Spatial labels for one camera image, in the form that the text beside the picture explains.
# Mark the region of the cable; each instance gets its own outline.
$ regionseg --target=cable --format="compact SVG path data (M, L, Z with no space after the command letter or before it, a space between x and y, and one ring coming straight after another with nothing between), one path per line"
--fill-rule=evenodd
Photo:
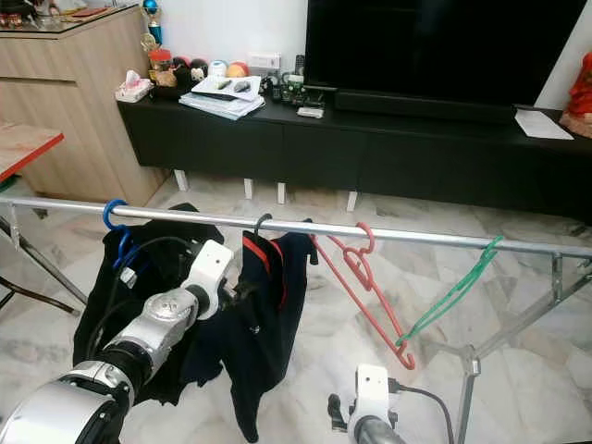
M454 444L454 434L452 432L452 421L450 419L450 412L448 411L446 404L441 398L436 396L434 393L430 393L429 391L423 390L421 388L403 386L403 384L400 384L399 381L397 381L397 379L393 379L392 377L390 377L388 379L388 393L396 393L399 390L409 391L411 393L418 393L420 395L427 396L428 398L431 398L432 400L437 402L440 408L442 409L442 412L444 413L444 419L446 420L446 432L448 433L448 442L449 444Z
M123 305L125 305L125 304L119 303L119 304L115 305L113 308L111 308L113 306L113 302L115 301L115 296L117 294L117 285L119 283L119 279L121 278L121 274L123 273L123 270L135 258L136 254L139 253L140 250L143 250L150 245L153 245L155 243L162 242L162 241L174 241L174 242L181 243L182 245L187 247L188 250L192 250L192 248L193 248L193 245L190 242L188 242L182 238L178 238L176 236L161 236L159 238L150 239L150 240L146 241L145 243L142 243L142 244L138 245L137 247L134 247L132 251L130 251L128 254L126 254L126 256L121 261L121 265L119 266L119 269L117 270L117 272L115 274L115 278L113 279L113 285L111 286L111 291L109 292L109 297L107 299L107 304L105 306L105 315L94 327L94 330L92 331L91 336L89 337L89 341L86 346L86 359L91 359L94 356L94 353L96 351L95 342L96 342L99 332L101 331L101 328L103 327L105 322L108 320L108 318L113 313L115 313L119 308L121 308ZM131 300L126 300L124 302L136 302L136 301L138 301L138 300L131 299Z

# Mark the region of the red hanger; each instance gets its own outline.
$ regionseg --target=red hanger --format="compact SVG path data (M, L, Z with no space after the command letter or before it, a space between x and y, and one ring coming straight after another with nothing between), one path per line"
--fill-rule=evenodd
M400 338L403 335L403 331L401 329L401 326L399 325L399 321L397 321L397 317L395 316L395 312L393 311L392 307L390 306L389 301L387 301L384 294L382 294L382 290L375 283L374 276L372 274L372 269L370 268L368 261L364 257L365 254L370 254L374 250L374 244L375 244L374 234L372 233L372 230L363 222L359 222L356 227L363 229L366 232L366 234L368 235L368 238L370 239L370 244L368 245L368 247L361 248L361 249L346 247L343 244L343 242L341 242L339 239L335 238L334 236L328 236L328 237L333 242L335 242L338 247L341 248L341 250L343 251L343 260L348 265L348 267L351 269L353 274L358 278L358 280L360 281L360 283L362 284L364 289L366 291L373 290L376 293L376 296L378 296L378 299L380 300L382 307L384 308L385 312L387 313L388 319L390 319L390 323L395 328L395 331L397 332L397 335L399 335L399 338ZM362 313L364 313L366 318L368 318L368 320L374 326L374 328L376 329L378 334L387 343L388 347L395 353L397 358L399 358L399 361L401 361L401 364L403 364L403 366L405 368L408 368L409 370L413 370L415 368L415 359L413 358L413 356L410 353L407 353L406 357L403 356L403 353L405 352L405 349L407 348L407 341L404 340L399 347L397 347L395 345L395 342L389 338L389 336L387 335L385 330L378 324L378 321L376 321L376 319L368 311L366 306L356 296L355 292L348 285L345 278L341 275L341 273L338 271L338 269L335 267L335 265L331 262L331 260L329 259L329 256L325 252L325 250L323 250L323 248L318 244L318 241L316 240L316 236L311 235L311 240L313 241L313 244L316 247L316 249L321 253L323 258L325 259L325 261L327 262L327 264L331 268L331 271L333 271L333 274L337 277L337 279L339 279L339 282L341 282L341 285L343 286L343 288L348 292L348 294L353 299L353 301L356 303L356 305L360 308L360 310L362 310Z

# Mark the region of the stack of papers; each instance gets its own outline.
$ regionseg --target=stack of papers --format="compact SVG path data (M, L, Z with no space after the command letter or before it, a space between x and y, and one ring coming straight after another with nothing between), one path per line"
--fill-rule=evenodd
M223 84L226 80L230 83L226 85L221 90L218 90L218 87ZM234 86L239 83L240 81L248 81L251 85L251 88L245 92L234 92ZM251 77L218 77L218 76L209 76L200 81L197 85L193 87L191 90L192 93L208 95L210 97L220 97L223 99L241 99L246 100L247 102L252 102L259 96L259 86L261 85L261 77L260 76L251 76Z
M257 95L257 98L252 102L241 99L227 101L188 92L185 95L181 95L179 103L191 106L192 108L201 109L206 113L214 114L216 116L229 118L230 120L238 120L249 114L251 111L265 105L265 99L260 95Z
M227 79L224 77L207 77L198 83L191 92L182 95L179 103L230 120L237 120L265 105L265 99L259 95L261 77L228 79L231 80L231 83L218 90L218 85L225 80ZM249 91L234 92L234 85L238 81L248 81L251 84Z

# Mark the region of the red trim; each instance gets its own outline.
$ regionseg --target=red trim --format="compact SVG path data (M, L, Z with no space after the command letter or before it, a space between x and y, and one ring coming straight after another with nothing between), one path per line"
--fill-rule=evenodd
M259 259L261 259L261 261L263 262L263 265L265 266L265 270L267 271L267 274L271 275L269 261L267 260L267 255L265 254L265 252L263 250L261 250L257 245L255 245L253 243L253 241L250 240L249 238L247 238L246 236L242 237L242 243L245 247L247 247L249 250L251 250Z
M29 153L28 155L26 155L25 157L20 159L15 165L11 166L9 169L6 169L2 173L0 173L0 182L5 179L8 179L13 174L19 172L28 163L32 162L37 157L39 157L41 154L45 153L50 148L52 148L53 146L55 146L56 144L58 144L59 142L61 142L63 140L64 140L64 134L62 134L60 132L53 139L51 139L49 142L44 143L43 145L41 145L39 148L37 148L32 153Z
M282 268L284 268L284 253L281 251L281 249L279 248L279 245L276 243L275 240L272 240L271 244L274 246L277 253L279 254L279 257L281 259ZM284 279L284 270L283 269L282 269L282 274L281 274L281 285L284 288L284 292L281 295L281 301L279 302L279 306L277 307L280 310L284 307L284 305L286 304L286 301L288 300L288 289L286 288L286 280Z

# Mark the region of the television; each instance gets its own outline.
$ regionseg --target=television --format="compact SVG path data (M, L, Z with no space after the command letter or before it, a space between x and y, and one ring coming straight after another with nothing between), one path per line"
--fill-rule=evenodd
M585 3L309 0L304 81L430 104L533 105Z

